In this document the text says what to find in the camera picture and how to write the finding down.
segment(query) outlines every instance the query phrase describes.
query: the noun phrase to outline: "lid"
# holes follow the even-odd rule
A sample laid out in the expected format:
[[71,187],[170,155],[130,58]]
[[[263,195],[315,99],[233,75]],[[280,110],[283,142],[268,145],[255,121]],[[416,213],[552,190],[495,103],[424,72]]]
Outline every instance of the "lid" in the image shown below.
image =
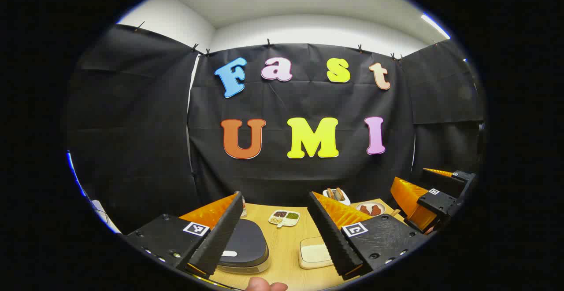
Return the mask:
[[254,267],[268,259],[268,246],[260,227],[248,219],[239,219],[218,265]]

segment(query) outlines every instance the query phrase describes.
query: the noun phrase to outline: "human hand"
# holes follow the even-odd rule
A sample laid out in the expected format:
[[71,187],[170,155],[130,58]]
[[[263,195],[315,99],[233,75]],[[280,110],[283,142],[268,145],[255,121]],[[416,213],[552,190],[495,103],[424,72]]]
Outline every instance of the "human hand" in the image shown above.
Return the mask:
[[269,285],[265,279],[252,277],[245,291],[286,291],[287,289],[288,285],[285,283],[275,282]]

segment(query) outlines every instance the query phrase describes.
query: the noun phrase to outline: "bottle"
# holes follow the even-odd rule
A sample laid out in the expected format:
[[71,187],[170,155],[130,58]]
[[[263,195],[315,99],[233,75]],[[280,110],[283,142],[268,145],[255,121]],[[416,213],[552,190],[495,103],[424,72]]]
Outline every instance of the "bottle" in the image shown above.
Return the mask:
[[242,197],[243,200],[243,212],[241,213],[241,217],[246,217],[246,205],[245,205],[245,197]]

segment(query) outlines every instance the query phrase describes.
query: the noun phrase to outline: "ceiling light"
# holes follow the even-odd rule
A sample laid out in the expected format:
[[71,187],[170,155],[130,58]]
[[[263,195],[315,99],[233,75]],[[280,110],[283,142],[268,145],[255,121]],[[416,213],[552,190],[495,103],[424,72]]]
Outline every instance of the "ceiling light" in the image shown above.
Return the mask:
[[429,25],[433,26],[433,28],[435,28],[437,31],[439,31],[443,36],[445,36],[445,38],[447,38],[447,39],[451,38],[451,36],[449,36],[441,27],[439,27],[439,25],[437,25],[437,23],[434,22],[433,19],[429,18],[429,16],[421,15],[421,19],[428,22]]

